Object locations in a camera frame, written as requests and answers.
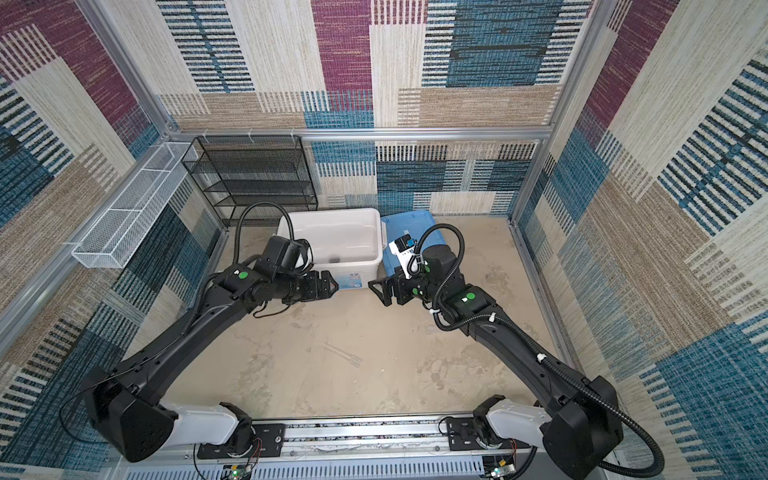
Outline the clear plastic pipette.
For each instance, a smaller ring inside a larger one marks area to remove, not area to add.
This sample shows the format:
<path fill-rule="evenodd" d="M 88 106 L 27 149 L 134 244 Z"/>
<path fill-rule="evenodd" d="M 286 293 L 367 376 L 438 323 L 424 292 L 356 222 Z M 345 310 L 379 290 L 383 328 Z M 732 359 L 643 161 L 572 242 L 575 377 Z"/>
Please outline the clear plastic pipette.
<path fill-rule="evenodd" d="M 355 368 L 359 368 L 361 366 L 362 362 L 363 362 L 361 357 L 359 357 L 359 356 L 357 356 L 355 354 L 351 354 L 351 353 L 349 353 L 347 351 L 344 351 L 342 349 L 339 349 L 338 347 L 335 347 L 335 346 L 333 346 L 333 345 L 331 345 L 331 344 L 329 344 L 327 342 L 325 342 L 322 345 L 322 348 L 324 350 L 334 354 L 334 355 L 339 356 L 340 358 L 342 358 L 344 361 L 346 361 L 347 363 L 349 363 L 350 365 L 352 365 Z"/>

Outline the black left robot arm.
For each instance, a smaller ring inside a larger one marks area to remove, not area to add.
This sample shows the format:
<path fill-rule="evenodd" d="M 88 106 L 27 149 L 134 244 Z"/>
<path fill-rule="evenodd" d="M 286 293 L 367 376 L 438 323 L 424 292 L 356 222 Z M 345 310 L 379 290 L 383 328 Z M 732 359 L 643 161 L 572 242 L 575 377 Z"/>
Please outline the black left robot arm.
<path fill-rule="evenodd" d="M 193 306 L 137 353 L 111 371 L 92 368 L 79 392 L 64 404 L 83 401 L 97 444 L 113 446 L 129 462 L 163 447 L 199 444 L 230 458 L 257 448 L 251 417 L 228 402 L 214 407 L 173 406 L 163 399 L 183 371 L 222 333 L 272 300 L 286 307 L 331 298 L 339 289 L 327 270 L 313 268 L 310 243 L 299 239 L 290 214 L 279 212 L 286 236 L 271 237 L 264 251 L 240 257 L 242 226 L 236 227 L 233 260 L 201 284 Z"/>

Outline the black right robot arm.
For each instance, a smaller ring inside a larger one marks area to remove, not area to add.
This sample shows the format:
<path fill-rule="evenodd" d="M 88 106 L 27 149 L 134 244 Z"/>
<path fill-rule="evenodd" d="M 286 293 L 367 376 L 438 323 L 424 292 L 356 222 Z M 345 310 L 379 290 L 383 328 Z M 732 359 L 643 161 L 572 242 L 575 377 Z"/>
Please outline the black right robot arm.
<path fill-rule="evenodd" d="M 543 449 L 569 478 L 600 468 L 630 478 L 661 474 L 665 457 L 655 439 L 619 407 L 614 386 L 587 378 L 527 334 L 484 289 L 465 281 L 466 253 L 426 237 L 403 235 L 389 243 L 399 265 L 393 275 L 369 282 L 383 305 L 421 301 L 443 332 L 460 331 L 496 355 L 534 394 L 537 405 L 519 406 L 500 395 L 473 414 L 479 444 L 493 448 L 521 440 Z"/>

